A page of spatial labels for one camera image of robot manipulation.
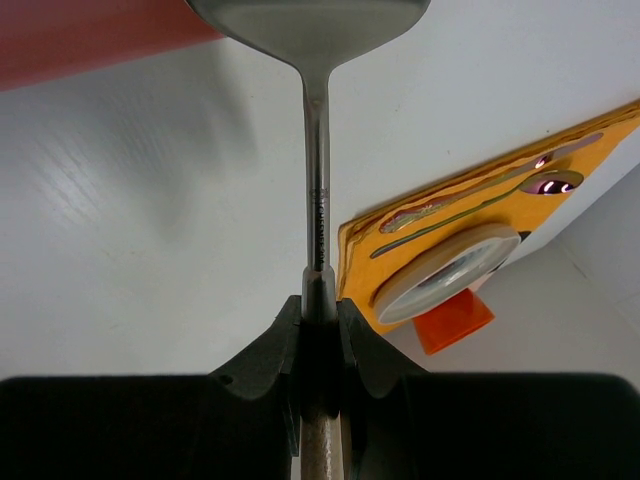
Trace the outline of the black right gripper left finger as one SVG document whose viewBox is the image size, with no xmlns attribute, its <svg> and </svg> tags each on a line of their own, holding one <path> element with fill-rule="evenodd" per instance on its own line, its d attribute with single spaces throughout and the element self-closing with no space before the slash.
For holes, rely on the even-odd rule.
<svg viewBox="0 0 640 480">
<path fill-rule="evenodd" d="M 275 391 L 267 404 L 282 423 L 292 457 L 300 454 L 300 322 L 301 297 L 292 295 L 264 333 L 209 374 L 242 401 L 262 401 Z"/>
</svg>

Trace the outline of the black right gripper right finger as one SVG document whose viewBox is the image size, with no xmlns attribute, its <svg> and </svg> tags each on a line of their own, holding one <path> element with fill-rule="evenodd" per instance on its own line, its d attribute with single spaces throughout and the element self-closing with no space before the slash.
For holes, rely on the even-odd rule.
<svg viewBox="0 0 640 480">
<path fill-rule="evenodd" d="M 360 456 L 410 457 L 404 383 L 428 373 L 376 333 L 350 299 L 337 304 L 343 361 L 343 411 Z"/>
</svg>

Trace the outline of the steel cake server wooden handle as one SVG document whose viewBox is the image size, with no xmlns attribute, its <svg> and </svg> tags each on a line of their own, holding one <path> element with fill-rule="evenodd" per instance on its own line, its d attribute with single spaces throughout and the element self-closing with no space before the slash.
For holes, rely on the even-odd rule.
<svg viewBox="0 0 640 480">
<path fill-rule="evenodd" d="M 341 360 L 335 273 L 330 265 L 329 78 L 399 37 L 426 1 L 192 1 L 219 33 L 293 67 L 303 87 L 307 265 L 297 354 L 301 368 L 301 476 L 346 475 L 339 412 Z"/>
</svg>

